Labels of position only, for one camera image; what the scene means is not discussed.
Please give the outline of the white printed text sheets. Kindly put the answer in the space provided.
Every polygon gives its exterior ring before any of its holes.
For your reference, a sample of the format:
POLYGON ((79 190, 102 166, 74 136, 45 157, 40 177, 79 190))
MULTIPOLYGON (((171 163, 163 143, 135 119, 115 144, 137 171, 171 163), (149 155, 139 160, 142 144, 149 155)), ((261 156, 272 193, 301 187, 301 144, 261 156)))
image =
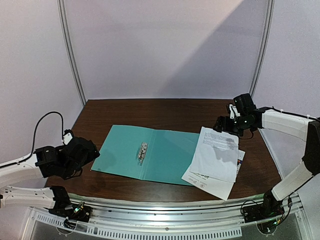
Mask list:
POLYGON ((234 183, 237 177, 239 137, 202 127, 189 166, 192 173, 234 183))

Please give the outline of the teal file folder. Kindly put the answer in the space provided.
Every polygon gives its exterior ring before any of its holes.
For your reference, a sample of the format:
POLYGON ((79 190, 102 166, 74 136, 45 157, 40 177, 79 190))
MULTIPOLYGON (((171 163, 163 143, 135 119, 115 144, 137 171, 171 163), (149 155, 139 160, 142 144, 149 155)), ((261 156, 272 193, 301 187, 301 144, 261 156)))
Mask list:
POLYGON ((131 125, 113 125, 91 170, 142 181, 184 185, 182 175, 192 162, 199 134, 131 125), (143 163, 142 142, 148 143, 143 163))

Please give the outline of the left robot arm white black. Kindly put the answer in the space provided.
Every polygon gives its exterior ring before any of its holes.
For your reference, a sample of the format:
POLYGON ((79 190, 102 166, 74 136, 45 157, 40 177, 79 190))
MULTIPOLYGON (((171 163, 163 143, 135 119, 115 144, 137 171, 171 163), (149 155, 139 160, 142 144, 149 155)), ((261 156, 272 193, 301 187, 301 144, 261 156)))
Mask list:
POLYGON ((60 177, 69 180, 82 174, 83 167, 100 155, 91 140, 72 137, 63 145, 45 146, 24 156, 0 165, 0 206, 40 207, 51 214, 70 217, 80 207, 72 204, 66 189, 62 186, 45 188, 14 187, 14 184, 28 180, 60 177))

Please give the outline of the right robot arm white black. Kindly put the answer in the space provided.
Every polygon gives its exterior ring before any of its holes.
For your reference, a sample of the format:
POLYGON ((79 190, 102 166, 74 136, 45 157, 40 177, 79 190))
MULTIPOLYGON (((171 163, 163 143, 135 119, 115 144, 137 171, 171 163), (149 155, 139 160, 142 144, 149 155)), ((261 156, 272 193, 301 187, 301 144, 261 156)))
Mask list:
POLYGON ((227 116, 220 116, 213 129, 242 137, 246 130, 260 130, 268 148, 285 156, 292 150, 295 167, 263 195, 261 204, 244 206, 246 221, 267 219, 283 214, 283 201, 320 173, 320 119, 287 112, 274 107, 257 107, 250 93, 234 97, 227 106, 227 116))

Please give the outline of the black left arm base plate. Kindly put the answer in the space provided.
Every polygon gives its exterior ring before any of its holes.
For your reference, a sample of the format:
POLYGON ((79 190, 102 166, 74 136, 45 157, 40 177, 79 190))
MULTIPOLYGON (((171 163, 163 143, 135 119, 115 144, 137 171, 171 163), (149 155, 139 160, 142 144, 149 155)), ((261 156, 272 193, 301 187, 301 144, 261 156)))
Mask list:
POLYGON ((86 205, 85 202, 71 203, 70 201, 56 201, 53 208, 48 212, 52 215, 67 218, 68 220, 88 223, 93 208, 86 205))

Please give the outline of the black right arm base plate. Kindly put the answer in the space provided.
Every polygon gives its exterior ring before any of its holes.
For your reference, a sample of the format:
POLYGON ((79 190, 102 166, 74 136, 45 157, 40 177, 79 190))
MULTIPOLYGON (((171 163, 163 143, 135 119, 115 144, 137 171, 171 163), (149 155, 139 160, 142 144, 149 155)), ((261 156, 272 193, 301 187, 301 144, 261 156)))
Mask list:
POLYGON ((257 203, 253 200, 246 200, 240 207, 240 214, 245 223, 257 222, 265 219, 274 219, 273 225, 279 225, 289 215, 291 206, 287 213, 283 207, 282 201, 264 200, 263 203, 257 203))

